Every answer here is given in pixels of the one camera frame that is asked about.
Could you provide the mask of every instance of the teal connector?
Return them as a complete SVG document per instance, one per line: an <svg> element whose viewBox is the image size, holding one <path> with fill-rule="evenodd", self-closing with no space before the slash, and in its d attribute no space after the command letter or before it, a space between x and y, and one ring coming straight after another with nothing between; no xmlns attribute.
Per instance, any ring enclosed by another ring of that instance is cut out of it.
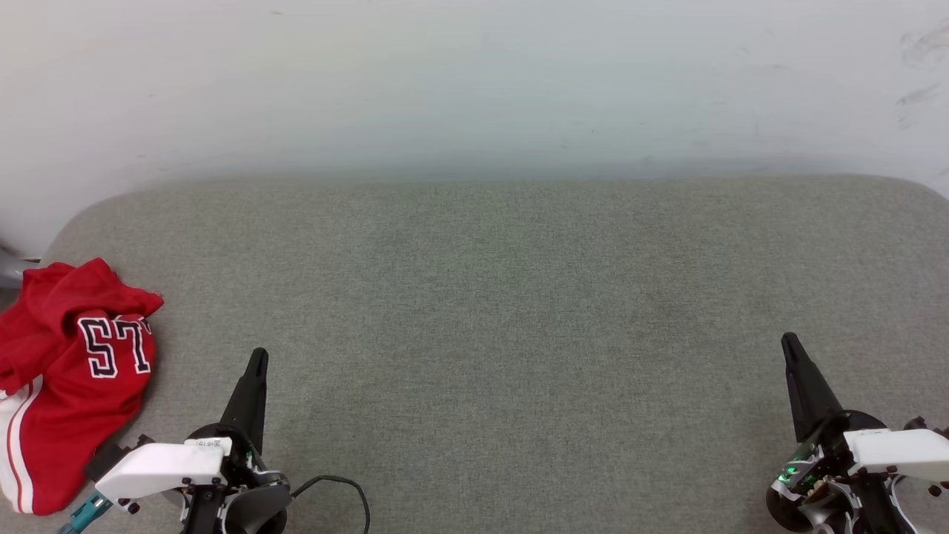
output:
<svg viewBox="0 0 949 534"><path fill-rule="evenodd" d="M99 519L112 503L98 491L85 500L83 505L69 515L69 523L59 529L59 534L79 534L93 521Z"/></svg>

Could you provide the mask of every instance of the white wall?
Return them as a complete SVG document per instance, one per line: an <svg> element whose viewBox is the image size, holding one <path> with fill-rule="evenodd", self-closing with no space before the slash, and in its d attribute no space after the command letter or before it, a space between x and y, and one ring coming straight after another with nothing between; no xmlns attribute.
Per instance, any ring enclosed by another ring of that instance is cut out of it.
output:
<svg viewBox="0 0 949 534"><path fill-rule="evenodd" d="M945 0L7 0L0 244L165 181L861 172L949 194Z"/></svg>

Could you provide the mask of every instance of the gray fabric surface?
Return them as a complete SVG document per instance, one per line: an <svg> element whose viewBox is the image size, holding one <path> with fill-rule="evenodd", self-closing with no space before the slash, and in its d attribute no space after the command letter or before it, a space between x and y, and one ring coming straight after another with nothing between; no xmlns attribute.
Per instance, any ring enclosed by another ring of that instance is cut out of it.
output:
<svg viewBox="0 0 949 534"><path fill-rule="evenodd" d="M263 346L269 465L359 481L373 532L757 533L795 446L783 332L846 408L949 425L947 230L870 177L211 187L90 208L47 262L165 297L126 443L216 420ZM362 524L320 483L288 532ZM161 498L87 530L178 531Z"/></svg>

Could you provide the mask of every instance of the gray couch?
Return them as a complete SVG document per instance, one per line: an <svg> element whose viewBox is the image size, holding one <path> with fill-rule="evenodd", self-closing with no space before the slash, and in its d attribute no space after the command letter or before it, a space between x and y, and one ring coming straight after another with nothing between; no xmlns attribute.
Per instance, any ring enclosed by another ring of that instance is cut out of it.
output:
<svg viewBox="0 0 949 534"><path fill-rule="evenodd" d="M862 176L205 186L89 208L46 263L165 298L125 443L216 420L263 346L268 464L362 483L373 532L767 533L783 332L845 407L949 425L947 231L943 198ZM924 488L908 513L946 531ZM348 486L289 510L362 526ZM157 497L86 532L179 530Z"/></svg>

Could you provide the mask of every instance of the black cable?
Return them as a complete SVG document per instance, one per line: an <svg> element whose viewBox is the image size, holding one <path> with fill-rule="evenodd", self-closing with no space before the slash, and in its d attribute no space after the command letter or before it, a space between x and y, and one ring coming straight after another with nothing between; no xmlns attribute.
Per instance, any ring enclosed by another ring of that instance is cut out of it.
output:
<svg viewBox="0 0 949 534"><path fill-rule="evenodd" d="M363 529L363 534L367 534L369 532L369 502L365 500L365 493L363 493L363 489L360 487L360 485L356 484L355 482L347 478L333 476L333 475L320 475L318 477L313 477L307 480L306 482L304 482L302 486L296 489L296 491L294 491L293 493L290 493L290 497L293 497L293 499L296 499L297 497L300 496L301 493L303 493L304 491L307 491L310 486L313 486L314 484L320 482L321 480L328 480L330 482L339 482L342 484L349 484L350 486L355 487L356 491L359 491L359 498L363 500L363 511L365 512L365 528Z"/></svg>

